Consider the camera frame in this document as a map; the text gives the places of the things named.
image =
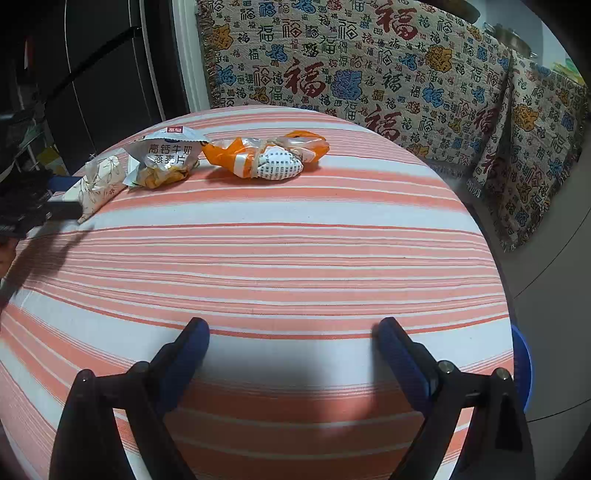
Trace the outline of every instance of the orange and white striped fabric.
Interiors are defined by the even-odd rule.
[[[436,359],[513,371],[486,242],[412,154],[357,125],[288,108],[219,109],[149,131],[166,125],[212,139],[305,129],[330,151],[319,168],[282,183],[202,161],[184,182],[124,191],[83,225],[46,225],[20,243],[1,287],[9,302],[0,417],[31,478],[48,475],[76,373],[150,360],[193,316],[209,322],[209,351],[165,420],[202,479],[389,477],[423,417],[372,345],[386,316]],[[122,144],[103,155],[125,162]],[[440,479],[470,415],[460,417]],[[137,478],[149,478],[125,412],[116,418]]]

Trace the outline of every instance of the refrigerator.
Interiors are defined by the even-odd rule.
[[[194,0],[61,0],[35,29],[34,71],[68,170],[151,125],[209,108]]]

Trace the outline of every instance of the screw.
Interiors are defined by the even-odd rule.
[[[450,374],[455,369],[453,363],[448,362],[447,360],[441,360],[437,365],[439,366],[439,370],[441,370],[445,374]]]
[[[495,371],[496,371],[496,374],[502,380],[509,380],[511,378],[511,374],[509,373],[509,371],[506,368],[500,367],[500,368],[497,368]]]

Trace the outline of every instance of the white paper packet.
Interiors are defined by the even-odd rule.
[[[76,201],[82,205],[82,216],[78,223],[88,220],[94,213],[125,188],[125,170],[115,155],[103,160],[93,158],[85,166],[86,174],[62,200]]]

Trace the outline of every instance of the blue gripper pad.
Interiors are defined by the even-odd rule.
[[[160,395],[154,405],[160,416],[177,407],[195,374],[195,370],[203,362],[208,346],[209,325],[205,320],[199,319],[197,326],[184,339],[176,357],[160,378],[158,385]]]
[[[379,323],[378,346],[411,407],[426,416],[431,410],[431,395],[437,388],[433,357],[422,344],[414,343],[393,317]],[[430,379],[421,367],[428,373],[433,372]]]

